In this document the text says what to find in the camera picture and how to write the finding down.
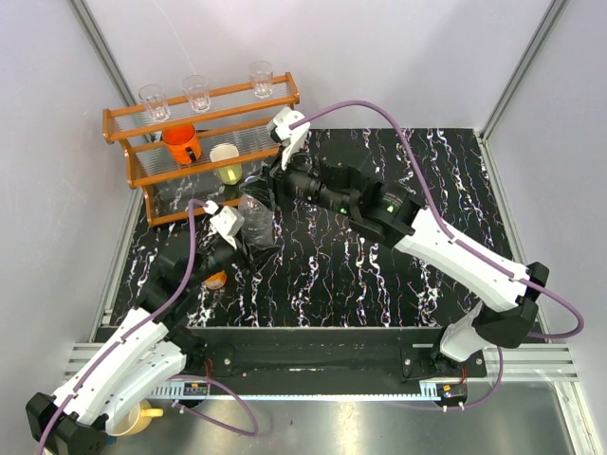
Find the clear plastic bottle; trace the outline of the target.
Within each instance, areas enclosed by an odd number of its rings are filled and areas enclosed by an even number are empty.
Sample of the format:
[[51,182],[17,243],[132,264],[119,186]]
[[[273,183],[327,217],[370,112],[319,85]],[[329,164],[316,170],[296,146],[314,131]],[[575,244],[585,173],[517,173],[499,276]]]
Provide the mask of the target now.
[[243,238],[259,248],[273,246],[273,211],[247,194],[241,196],[238,210],[244,217],[241,227]]

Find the orange juice bottle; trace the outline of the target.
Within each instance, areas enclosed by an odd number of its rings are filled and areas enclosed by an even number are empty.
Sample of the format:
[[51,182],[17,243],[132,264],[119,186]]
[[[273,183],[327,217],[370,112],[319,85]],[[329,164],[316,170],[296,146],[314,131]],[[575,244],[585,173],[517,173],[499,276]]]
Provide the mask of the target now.
[[204,285],[207,289],[218,290],[226,285],[227,280],[228,280],[228,274],[226,273],[225,270],[222,270],[222,271],[217,272],[217,273],[211,275],[210,277],[208,277],[204,281]]

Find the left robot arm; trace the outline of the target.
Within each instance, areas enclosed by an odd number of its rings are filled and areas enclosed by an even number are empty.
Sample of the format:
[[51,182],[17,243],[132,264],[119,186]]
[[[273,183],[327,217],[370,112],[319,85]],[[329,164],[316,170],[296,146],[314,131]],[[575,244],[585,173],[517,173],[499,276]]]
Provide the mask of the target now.
[[150,276],[120,327],[70,379],[51,394],[35,393],[26,404],[40,454],[98,454],[120,423],[149,394],[173,379],[188,390],[170,394],[182,408],[207,392],[215,368],[206,341],[186,327],[185,317],[203,281],[233,265],[262,268],[276,246],[258,246],[242,235],[216,237],[199,247],[193,234],[168,239]]

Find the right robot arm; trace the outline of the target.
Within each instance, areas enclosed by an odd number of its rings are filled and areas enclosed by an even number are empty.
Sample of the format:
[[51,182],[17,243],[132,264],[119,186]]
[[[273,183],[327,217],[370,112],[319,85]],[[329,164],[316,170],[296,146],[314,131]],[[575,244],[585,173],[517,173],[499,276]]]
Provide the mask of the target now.
[[472,241],[399,184],[341,163],[283,168],[280,160],[269,160],[245,180],[241,192],[269,209],[294,199],[338,212],[361,237],[431,264],[479,297],[480,303],[436,341],[430,356],[439,374],[456,373],[489,344],[514,349],[531,334],[548,267],[515,263]]

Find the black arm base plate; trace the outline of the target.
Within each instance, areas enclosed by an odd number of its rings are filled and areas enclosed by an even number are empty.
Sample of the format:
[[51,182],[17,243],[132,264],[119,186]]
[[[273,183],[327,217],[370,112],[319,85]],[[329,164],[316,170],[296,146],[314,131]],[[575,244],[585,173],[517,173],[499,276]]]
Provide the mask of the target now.
[[487,375],[481,352],[466,369],[435,370],[429,355],[441,335],[433,328],[236,328],[193,330],[186,370],[209,373],[227,385],[269,391],[285,388],[336,391],[404,391],[421,379],[472,381]]

